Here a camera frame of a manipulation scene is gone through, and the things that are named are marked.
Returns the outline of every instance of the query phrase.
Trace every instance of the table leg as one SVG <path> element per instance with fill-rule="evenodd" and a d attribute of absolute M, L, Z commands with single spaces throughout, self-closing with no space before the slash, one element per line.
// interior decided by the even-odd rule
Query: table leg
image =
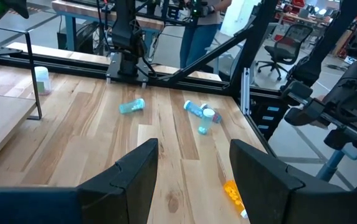
<path fill-rule="evenodd" d="M 214 59 L 214 68 L 213 68 L 213 73 L 214 74 L 219 74 L 220 73 L 220 71 L 219 71 L 219 57 L 216 57 L 215 59 Z"/>
<path fill-rule="evenodd" d="M 75 51 L 76 49 L 76 18 L 65 16 L 67 50 Z"/>
<path fill-rule="evenodd" d="M 149 59 L 150 52 L 151 52 L 151 46 L 152 46 L 152 41 L 153 41 L 153 33 L 152 31 L 145 31 L 145 46 L 148 49 L 146 52 L 146 58 Z"/>
<path fill-rule="evenodd" d="M 282 25 L 282 20 L 283 20 L 283 13 L 280 13 L 278 25 L 275 27 L 274 32 L 271 35 L 272 40 L 275 40 L 275 36 L 277 35 L 277 32 L 278 32 L 278 27 Z"/>

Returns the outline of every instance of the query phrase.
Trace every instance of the white container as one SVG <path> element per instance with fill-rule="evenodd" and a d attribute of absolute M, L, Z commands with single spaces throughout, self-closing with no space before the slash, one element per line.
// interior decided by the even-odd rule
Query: white container
<path fill-rule="evenodd" d="M 37 79 L 37 88 L 39 95 L 48 95 L 51 93 L 51 80 L 49 79 L 48 69 L 45 67 L 34 67 Z"/>

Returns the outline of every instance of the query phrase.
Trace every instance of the floor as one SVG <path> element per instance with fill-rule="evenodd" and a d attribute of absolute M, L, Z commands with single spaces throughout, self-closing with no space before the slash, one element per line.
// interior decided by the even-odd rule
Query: floor
<path fill-rule="evenodd" d="M 24 20 L 18 15 L 9 13 L 0 20 L 0 27 L 29 30 L 33 44 L 56 48 L 56 32 L 59 30 L 60 24 L 61 28 L 64 28 L 63 18 L 55 15 L 55 12 L 49 8 L 51 0 L 29 0 L 29 2 L 43 6 L 42 10 L 34 11 L 29 20 Z M 162 63 L 172 67 L 179 66 L 178 55 L 183 32 L 184 28 L 182 27 L 165 28 L 159 38 L 154 63 Z M 228 37 L 217 34 L 213 46 L 217 47 L 218 44 L 227 39 Z M 23 36 L 0 31 L 0 43 L 8 44 L 16 41 L 24 42 Z M 264 45 L 271 44 L 272 41 L 270 40 L 264 42 Z M 235 57 L 239 50 L 239 47 L 234 47 L 228 53 Z M 299 58 L 306 56 L 307 52 L 307 50 L 301 51 Z M 263 48 L 260 48 L 256 60 L 270 60 L 270 57 Z M 343 73 L 327 68 L 327 64 L 342 66 L 343 61 L 330 56 L 324 59 L 320 78 L 312 87 L 313 96 L 327 94 Z M 225 62 L 223 59 L 221 60 L 221 70 L 229 70 L 230 66 L 230 63 Z M 255 82 L 264 88 L 278 89 L 285 82 L 284 77 L 281 82 L 278 82 L 276 78 L 276 72 L 269 73 L 269 69 L 266 68 L 261 73 L 256 73 Z M 311 175 L 315 175 L 333 153 L 333 150 L 323 143 L 328 132 L 329 130 L 310 125 L 293 127 L 282 121 L 269 143 L 281 160 Z M 357 186 L 357 161 L 352 161 L 345 157 L 331 183 L 347 190 L 354 189 Z"/>

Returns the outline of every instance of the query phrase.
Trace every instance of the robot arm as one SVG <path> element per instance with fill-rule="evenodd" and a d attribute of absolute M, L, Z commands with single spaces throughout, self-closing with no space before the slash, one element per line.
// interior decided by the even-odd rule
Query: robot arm
<path fill-rule="evenodd" d="M 351 37 L 347 51 L 349 56 L 357 58 L 357 31 Z M 325 143 L 337 150 L 348 142 L 357 147 L 357 126 L 353 124 L 357 122 L 357 61 L 349 66 L 322 101 L 310 98 L 312 90 L 308 86 L 292 80 L 283 89 L 283 97 L 289 96 L 305 105 L 302 110 L 292 108 L 285 120 L 296 126 L 316 120 L 325 125 L 333 123 L 338 128 L 326 137 Z"/>

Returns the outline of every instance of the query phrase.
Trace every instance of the person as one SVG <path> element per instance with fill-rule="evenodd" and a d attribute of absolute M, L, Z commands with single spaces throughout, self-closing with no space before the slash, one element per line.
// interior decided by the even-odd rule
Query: person
<path fill-rule="evenodd" d="M 160 0 L 150 0 L 146 3 L 146 15 L 154 16 L 156 7 L 160 5 Z"/>
<path fill-rule="evenodd" d="M 179 52 L 179 65 L 185 68 L 206 54 L 205 48 L 210 47 L 220 25 L 220 11 L 225 11 L 232 0 L 203 0 L 207 6 L 202 8 L 203 15 L 196 26 L 186 26 L 181 50 Z"/>

